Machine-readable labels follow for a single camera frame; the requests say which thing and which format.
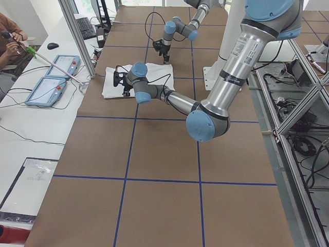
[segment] keyboard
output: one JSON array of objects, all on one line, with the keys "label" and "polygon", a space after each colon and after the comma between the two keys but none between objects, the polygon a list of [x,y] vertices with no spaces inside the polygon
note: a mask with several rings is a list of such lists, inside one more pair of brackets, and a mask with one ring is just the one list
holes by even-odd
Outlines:
[{"label": "keyboard", "polygon": [[84,40],[96,37],[95,30],[87,17],[77,19],[77,23]]}]

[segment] white cloth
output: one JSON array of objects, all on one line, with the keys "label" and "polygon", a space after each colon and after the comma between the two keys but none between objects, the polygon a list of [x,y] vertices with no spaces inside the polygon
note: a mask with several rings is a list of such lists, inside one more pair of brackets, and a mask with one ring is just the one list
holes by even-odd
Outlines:
[{"label": "white cloth", "polygon": [[[155,82],[152,82],[150,84],[163,85],[163,84],[165,84],[166,80],[168,79],[168,81],[166,82],[166,86],[168,86],[171,90],[175,90],[174,89],[173,67],[171,66],[171,64],[158,65],[158,64],[153,64],[153,63],[147,63],[146,66],[148,68],[148,73],[146,75],[146,78],[148,79],[148,81],[154,81],[167,74],[171,75],[169,79],[168,79],[169,76],[166,76],[166,77],[164,77],[160,80],[157,80]],[[125,65],[123,67],[129,71],[131,69],[132,65]],[[115,71],[115,68],[110,68],[110,67],[106,68],[106,77],[105,77],[104,88],[103,88],[103,92],[102,92],[102,95],[105,99],[123,97],[122,96],[123,85],[119,84],[117,87],[113,86],[114,71]],[[119,67],[118,72],[125,72],[125,70],[123,68]],[[131,97],[135,96],[134,89],[130,90],[130,96]]]}]

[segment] cardboard surface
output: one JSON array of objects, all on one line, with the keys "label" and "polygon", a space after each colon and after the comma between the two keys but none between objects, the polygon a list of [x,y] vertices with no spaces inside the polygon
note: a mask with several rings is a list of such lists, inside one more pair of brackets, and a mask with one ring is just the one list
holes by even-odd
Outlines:
[{"label": "cardboard surface", "polygon": [[275,187],[206,184],[203,195],[207,246],[294,246]]},{"label": "cardboard surface", "polygon": [[52,178],[25,247],[112,245],[122,186],[122,181]]},{"label": "cardboard surface", "polygon": [[[120,8],[116,21],[128,24],[115,24],[106,41],[100,76],[90,82],[25,246],[293,246],[247,88],[230,108],[229,132],[201,144],[187,134],[185,116],[160,101],[103,99],[107,66],[162,64],[142,31],[153,10],[165,20],[195,13]],[[217,60],[226,18],[213,8],[194,44],[172,46],[178,92],[207,97],[203,67]],[[161,35],[162,20],[151,16],[147,30]],[[303,33],[298,42],[314,38]]]},{"label": "cardboard surface", "polygon": [[117,246],[202,246],[198,187],[128,181]]}]

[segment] hand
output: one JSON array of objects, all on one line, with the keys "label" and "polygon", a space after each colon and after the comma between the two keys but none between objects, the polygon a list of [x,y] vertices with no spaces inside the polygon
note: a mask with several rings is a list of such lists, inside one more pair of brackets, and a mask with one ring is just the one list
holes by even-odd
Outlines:
[{"label": "hand", "polygon": [[6,53],[8,56],[12,57],[12,56],[17,56],[19,55],[18,51],[19,51],[19,45],[16,42],[10,42],[6,45],[7,49],[6,49]]},{"label": "hand", "polygon": [[21,41],[23,41],[23,36],[20,35],[19,33],[12,32],[11,34],[14,36],[14,39],[15,39],[17,42],[21,42]]}]

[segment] metal pole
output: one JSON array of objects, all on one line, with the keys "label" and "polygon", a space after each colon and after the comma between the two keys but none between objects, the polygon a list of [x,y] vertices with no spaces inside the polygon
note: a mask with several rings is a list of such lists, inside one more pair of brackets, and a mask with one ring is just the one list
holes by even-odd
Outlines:
[{"label": "metal pole", "polygon": [[93,65],[92,61],[90,60],[90,56],[89,56],[87,47],[86,47],[86,45],[83,41],[81,32],[80,32],[78,24],[77,24],[77,21],[74,17],[71,4],[70,4],[69,0],[58,0],[58,2],[59,2],[60,6],[62,8],[64,17],[66,19],[66,23],[67,23],[67,25],[68,25],[71,33],[72,33],[74,41],[77,44],[77,47],[79,49],[81,58],[82,58],[85,66],[88,70],[90,78],[94,78],[95,75],[96,75],[95,68],[94,68],[94,65]]},{"label": "metal pole", "polygon": [[114,0],[115,9],[118,12],[119,7],[122,5],[121,0]]}]

